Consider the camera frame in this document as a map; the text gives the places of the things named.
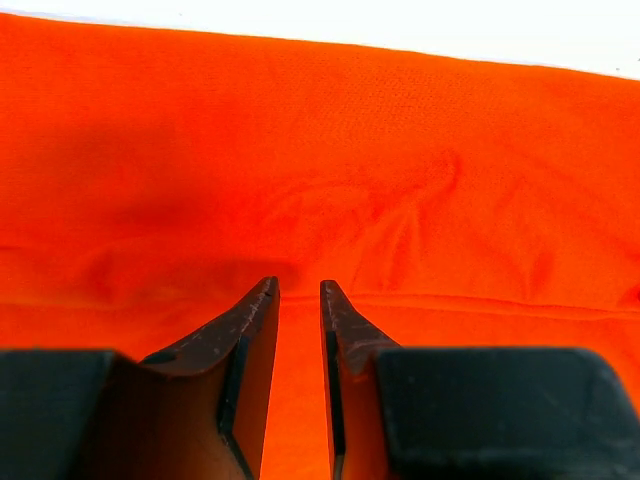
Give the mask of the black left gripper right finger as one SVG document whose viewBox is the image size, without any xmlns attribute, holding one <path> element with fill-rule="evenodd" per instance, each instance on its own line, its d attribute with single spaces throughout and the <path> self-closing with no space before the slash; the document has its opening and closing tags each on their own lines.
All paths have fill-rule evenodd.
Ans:
<svg viewBox="0 0 640 480">
<path fill-rule="evenodd" d="M 582 348 L 404 347 L 320 285 L 335 479 L 635 479 L 639 417 Z"/>
</svg>

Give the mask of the orange t-shirt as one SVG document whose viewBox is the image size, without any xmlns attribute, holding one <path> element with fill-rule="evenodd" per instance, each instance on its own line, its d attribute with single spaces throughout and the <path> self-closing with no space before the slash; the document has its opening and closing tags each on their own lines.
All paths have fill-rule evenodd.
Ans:
<svg viewBox="0 0 640 480">
<path fill-rule="evenodd" d="M 1 343 L 141 358 L 265 276 L 262 475 L 329 475 L 319 284 L 414 345 L 577 345 L 639 392 L 639 85 L 1 18 Z"/>
</svg>

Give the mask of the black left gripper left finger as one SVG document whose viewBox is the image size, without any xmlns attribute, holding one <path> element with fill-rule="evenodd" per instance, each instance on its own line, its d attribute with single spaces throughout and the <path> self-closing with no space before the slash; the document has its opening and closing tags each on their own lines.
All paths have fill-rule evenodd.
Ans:
<svg viewBox="0 0 640 480">
<path fill-rule="evenodd" d="M 255 479 L 278 280 L 141 361 L 114 350 L 1 354 L 5 479 Z"/>
</svg>

